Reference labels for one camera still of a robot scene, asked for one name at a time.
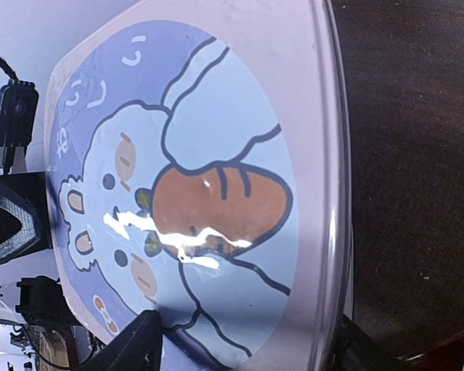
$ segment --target white wall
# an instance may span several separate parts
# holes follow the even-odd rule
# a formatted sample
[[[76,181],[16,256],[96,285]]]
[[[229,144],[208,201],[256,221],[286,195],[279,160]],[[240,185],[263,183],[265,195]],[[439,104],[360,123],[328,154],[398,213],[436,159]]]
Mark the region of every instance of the white wall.
[[[136,0],[0,0],[0,56],[19,79],[36,83],[40,102],[28,153],[30,171],[43,170],[43,105],[49,74],[78,43]],[[0,70],[0,88],[8,77]]]

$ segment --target wire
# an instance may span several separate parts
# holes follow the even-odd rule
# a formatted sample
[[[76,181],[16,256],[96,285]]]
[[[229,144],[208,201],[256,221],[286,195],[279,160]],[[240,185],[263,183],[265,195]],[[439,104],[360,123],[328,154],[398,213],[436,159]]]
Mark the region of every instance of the wire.
[[[0,57],[0,68],[5,72],[5,74],[10,77],[12,80],[18,80],[19,78],[15,74],[15,71],[9,66],[9,64]]]
[[[58,366],[56,365],[55,363],[51,363],[48,359],[46,359],[40,352],[39,350],[36,348],[36,345],[34,345],[34,343],[31,341],[31,338],[29,337],[29,333],[28,331],[26,330],[26,327],[24,325],[21,325],[22,326],[22,329],[24,330],[24,333],[26,334],[26,338],[28,338],[29,340],[29,344],[31,345],[32,349],[36,352],[36,354],[38,355],[38,357],[44,362],[46,363],[48,366],[50,367],[53,367],[55,369],[60,369],[60,370],[65,370],[65,371],[70,371],[70,367],[65,367],[65,366]],[[81,362],[79,365],[77,365],[77,367],[79,366],[82,366],[84,363],[86,363],[87,361],[89,361],[93,355],[94,355],[94,350],[95,348],[91,348],[91,352],[89,354],[89,356],[83,361]]]

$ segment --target wood grain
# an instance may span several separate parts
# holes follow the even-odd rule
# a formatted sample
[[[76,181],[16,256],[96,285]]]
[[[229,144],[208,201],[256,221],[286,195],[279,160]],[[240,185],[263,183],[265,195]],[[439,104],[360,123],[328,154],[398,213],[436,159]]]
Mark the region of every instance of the wood grain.
[[[464,0],[334,0],[356,323],[405,354],[464,329]]]

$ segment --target black cable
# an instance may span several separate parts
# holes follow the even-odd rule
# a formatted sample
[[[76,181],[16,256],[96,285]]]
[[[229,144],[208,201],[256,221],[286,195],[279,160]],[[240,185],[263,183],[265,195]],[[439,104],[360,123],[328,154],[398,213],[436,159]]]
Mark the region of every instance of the black cable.
[[[46,363],[48,366],[53,367],[53,368],[55,368],[55,369],[70,371],[70,367],[58,366],[58,365],[56,365],[55,363],[51,363],[48,359],[46,359],[46,358],[39,352],[39,350],[36,348],[36,345],[34,345],[34,343],[31,341],[31,338],[29,337],[29,333],[28,333],[28,331],[26,330],[26,327],[25,327],[24,325],[21,325],[21,326],[22,326],[22,329],[24,330],[24,333],[26,334],[26,338],[28,338],[28,340],[29,340],[29,344],[31,344],[32,349],[36,352],[36,354],[38,355],[38,357],[39,357],[44,363]],[[77,365],[77,367],[82,366],[84,363],[86,363],[87,361],[89,361],[89,360],[94,356],[94,350],[95,350],[94,347],[91,348],[91,352],[90,352],[89,356],[88,356],[83,362],[81,362],[79,365]]]
[[[0,57],[0,68],[5,72],[5,74],[10,77],[12,80],[18,80],[19,78],[15,74],[15,71],[9,66],[9,64]]]

